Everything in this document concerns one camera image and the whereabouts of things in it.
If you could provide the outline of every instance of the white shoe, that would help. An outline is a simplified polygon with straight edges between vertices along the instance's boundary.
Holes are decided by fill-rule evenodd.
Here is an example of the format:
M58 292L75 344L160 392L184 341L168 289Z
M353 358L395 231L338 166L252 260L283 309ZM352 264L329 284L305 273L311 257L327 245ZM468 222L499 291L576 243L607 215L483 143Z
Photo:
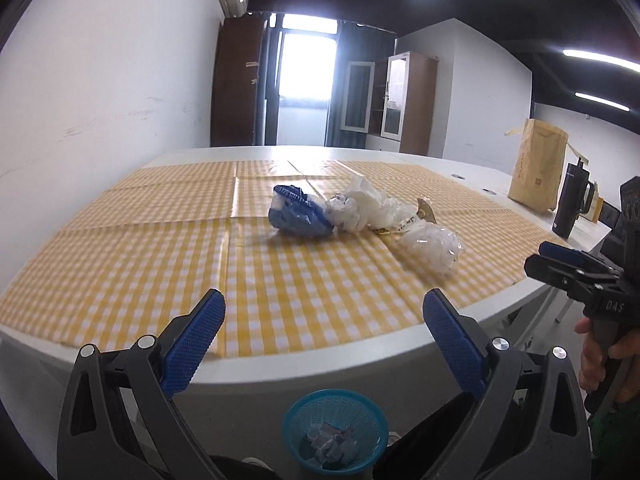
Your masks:
M268 465L266 465L262 460L260 460L259 458L255 458L253 456L248 456L247 458L243 458L242 463L258 465L260 467L268 469L269 471L273 471L273 469L271 469Z
M393 444L395 444L398 440L400 440L400 434L396 433L395 431L389 431L389 438L386 441L386 446L392 446Z

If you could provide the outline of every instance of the bright window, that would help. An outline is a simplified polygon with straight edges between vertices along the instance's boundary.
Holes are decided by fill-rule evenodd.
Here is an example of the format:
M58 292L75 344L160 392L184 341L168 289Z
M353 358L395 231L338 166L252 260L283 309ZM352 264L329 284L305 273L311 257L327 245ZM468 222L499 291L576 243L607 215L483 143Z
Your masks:
M338 32L338 22L328 18L316 18L315 16L303 16L302 14L285 14L282 20L282 28L336 34Z
M286 34L282 49L280 95L328 101L334 84L335 40Z

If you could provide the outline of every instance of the silver screw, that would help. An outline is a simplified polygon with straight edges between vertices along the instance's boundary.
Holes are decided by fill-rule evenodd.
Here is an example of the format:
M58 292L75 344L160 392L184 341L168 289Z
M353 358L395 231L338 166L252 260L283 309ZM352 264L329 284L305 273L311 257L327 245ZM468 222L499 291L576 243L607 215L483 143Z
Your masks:
M502 337L497 337L495 338L493 341L491 341L491 343L494 345L494 348L496 350L508 350L509 349L509 342L502 338Z
M138 339L138 346L140 348L151 348L156 342L156 338L152 335L143 335Z
M80 355L82 357L89 357L92 353L94 353L94 346L93 345L84 345L80 349Z
M564 359L566 357L566 350L561 346L555 346L552 352L558 359Z

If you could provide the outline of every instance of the finger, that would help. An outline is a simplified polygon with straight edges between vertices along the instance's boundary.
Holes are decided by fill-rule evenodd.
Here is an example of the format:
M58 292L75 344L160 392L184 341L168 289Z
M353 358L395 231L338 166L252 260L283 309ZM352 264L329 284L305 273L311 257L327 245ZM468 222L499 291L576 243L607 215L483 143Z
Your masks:
M617 402L627 402L640 393L640 359L634 359L626 380L616 395Z
M591 319L583 317L578 321L578 323L576 323L574 330L577 334L586 334L591 330Z
M640 354L640 329L635 328L628 332L620 341L609 348L609 357L612 359L624 359Z
M590 381L596 381L597 383L604 381L604 378L607 375L607 371L604 369L604 366L596 364L584 354L580 355L580 371L585 378Z
M589 332L582 342L582 354L595 365L602 362L602 348L593 338L593 333Z
M598 386L600 386L600 383L598 381L593 381L586 378L581 371L580 373L578 373L578 384L580 384L580 387L585 392L594 392L598 389Z

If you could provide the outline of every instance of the blue gripper pad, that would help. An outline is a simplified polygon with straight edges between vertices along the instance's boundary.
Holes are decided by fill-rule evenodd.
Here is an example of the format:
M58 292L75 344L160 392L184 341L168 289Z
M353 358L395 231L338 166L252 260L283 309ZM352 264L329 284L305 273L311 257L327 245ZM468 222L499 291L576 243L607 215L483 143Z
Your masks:
M479 400L484 396L483 358L459 321L450 312L447 298L437 289L430 290L422 302L424 322L449 365L458 386Z
M171 400L174 394L184 391L191 382L225 320L225 310L225 297L214 291L167 352L160 381L167 399Z
M538 253L540 256L545 256L546 258L551 258L574 267L581 267L584 265L585 258L580 251L562 247L562 245L553 244L551 242L542 242L538 248Z

